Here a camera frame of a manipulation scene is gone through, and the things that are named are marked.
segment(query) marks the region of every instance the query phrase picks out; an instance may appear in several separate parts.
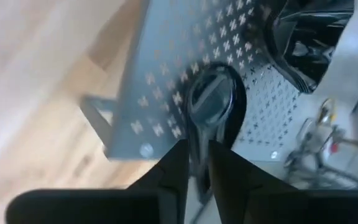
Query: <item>metal stand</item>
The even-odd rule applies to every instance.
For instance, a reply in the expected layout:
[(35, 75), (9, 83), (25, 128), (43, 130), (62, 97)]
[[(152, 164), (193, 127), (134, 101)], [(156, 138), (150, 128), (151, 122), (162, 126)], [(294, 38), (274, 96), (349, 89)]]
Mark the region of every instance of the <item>metal stand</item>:
[[(326, 102), (297, 136), (299, 146), (285, 163), (287, 182), (302, 189), (358, 189), (358, 141), (345, 139), (344, 131), (331, 124), (334, 105)], [(331, 160), (336, 153), (350, 156), (343, 168)]]
[(82, 113), (106, 147), (111, 145), (112, 127), (100, 112), (113, 113), (115, 105), (116, 101), (114, 100), (91, 95), (84, 96), (80, 104)]

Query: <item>screw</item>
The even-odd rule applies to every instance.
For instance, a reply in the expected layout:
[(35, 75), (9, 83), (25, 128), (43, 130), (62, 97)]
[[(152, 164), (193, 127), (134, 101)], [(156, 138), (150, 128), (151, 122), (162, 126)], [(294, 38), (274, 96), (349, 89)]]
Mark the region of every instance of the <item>screw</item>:
[(140, 146), (139, 152), (144, 158), (149, 159), (153, 156), (154, 149), (149, 143), (144, 143)]
[(270, 155), (270, 158), (276, 159), (277, 156), (278, 156), (278, 152), (277, 152), (277, 151), (274, 151), (274, 152), (272, 152), (272, 154)]

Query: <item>black plastic part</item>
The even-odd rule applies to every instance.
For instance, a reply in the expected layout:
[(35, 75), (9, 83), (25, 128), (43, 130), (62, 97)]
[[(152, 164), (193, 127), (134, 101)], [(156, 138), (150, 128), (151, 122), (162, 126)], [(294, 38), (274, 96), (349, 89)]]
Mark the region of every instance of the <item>black plastic part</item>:
[(188, 143), (179, 141), (126, 190), (35, 190), (8, 206), (6, 223), (183, 223)]
[(253, 193), (296, 190), (217, 142), (210, 142), (209, 158), (209, 176), (222, 223), (243, 223)]
[(254, 193), (248, 199), (244, 223), (358, 224), (358, 190)]
[(353, 12), (353, 0), (277, 1), (263, 31), (268, 59), (297, 89), (312, 93)]
[[(241, 80), (241, 76), (236, 72), (234, 68), (231, 66), (226, 65), (225, 63), (220, 62), (213, 62), (210, 65), (201, 69), (200, 73), (197, 74), (195, 77), (208, 76), (216, 73), (225, 73), (229, 76), (233, 83), (233, 101), (232, 101), (232, 109), (225, 120), (225, 132), (224, 132), (224, 141), (223, 144), (225, 145), (226, 149), (230, 150), (237, 138), (237, 135), (240, 132), (242, 121), (246, 115), (247, 109), (247, 95), (246, 89), (244, 87), (244, 83)], [(194, 82), (200, 80), (200, 78), (196, 80), (192, 80), (189, 85), (189, 89), (193, 86)], [(191, 164), (190, 169), (192, 175), (196, 177), (196, 188), (198, 191), (198, 200), (202, 204), (208, 203), (212, 196), (211, 192), (211, 184), (208, 175), (208, 165), (202, 163), (200, 158), (200, 147), (199, 147), (199, 136), (197, 127), (192, 122), (190, 117), (190, 109), (187, 107), (190, 98), (193, 95), (190, 91), (187, 91), (186, 99), (185, 99), (185, 107), (183, 109), (185, 114), (185, 125), (187, 131), (187, 138), (189, 139), (189, 149), (190, 149), (190, 156), (191, 156)]]

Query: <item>metal bracket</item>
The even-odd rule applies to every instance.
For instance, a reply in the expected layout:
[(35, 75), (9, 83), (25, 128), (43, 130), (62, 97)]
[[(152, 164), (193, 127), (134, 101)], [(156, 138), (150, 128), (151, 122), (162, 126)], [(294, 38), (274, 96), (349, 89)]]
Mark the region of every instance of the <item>metal bracket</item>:
[(100, 111), (114, 113), (117, 101), (99, 96), (85, 95), (81, 99), (80, 108), (96, 134), (106, 147), (111, 145), (112, 127)]

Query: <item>gray metal panel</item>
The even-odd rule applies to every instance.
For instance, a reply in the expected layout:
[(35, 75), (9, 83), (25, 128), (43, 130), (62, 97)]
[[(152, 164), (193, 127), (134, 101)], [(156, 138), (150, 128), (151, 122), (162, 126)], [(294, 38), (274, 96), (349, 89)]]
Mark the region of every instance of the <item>gray metal panel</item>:
[(267, 12), (251, 0), (151, 1), (124, 76), (108, 157), (142, 158), (140, 146), (150, 144), (149, 158), (158, 159), (184, 138), (180, 108), (188, 80), (213, 61), (232, 65), (244, 80), (249, 105), (238, 144), (247, 157), (267, 160), (271, 148), (285, 148), (298, 92), (249, 38)]

